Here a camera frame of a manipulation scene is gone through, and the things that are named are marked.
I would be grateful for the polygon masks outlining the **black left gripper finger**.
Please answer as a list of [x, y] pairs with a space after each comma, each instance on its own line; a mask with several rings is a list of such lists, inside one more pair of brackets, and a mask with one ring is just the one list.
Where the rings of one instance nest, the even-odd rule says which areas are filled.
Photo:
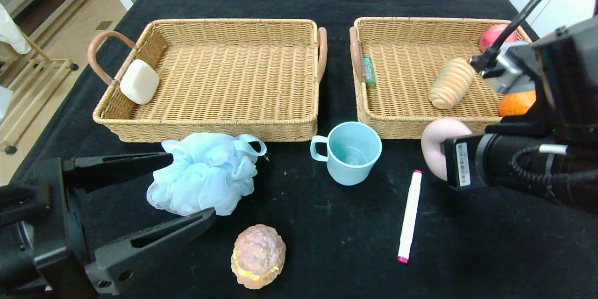
[[166, 152], [79, 157], [62, 162], [63, 182], [70, 190], [91, 193], [147, 175], [171, 163], [173, 155]]
[[94, 251], [86, 274], [97, 293], [120, 295], [201, 236], [216, 217], [209, 207], [113, 240]]

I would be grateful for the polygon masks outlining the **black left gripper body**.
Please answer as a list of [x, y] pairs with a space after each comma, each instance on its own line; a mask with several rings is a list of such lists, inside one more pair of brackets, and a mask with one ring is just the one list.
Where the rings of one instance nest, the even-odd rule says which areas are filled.
[[64, 186], [62, 159], [38, 162], [1, 187], [1, 297], [96, 299], [79, 202]]

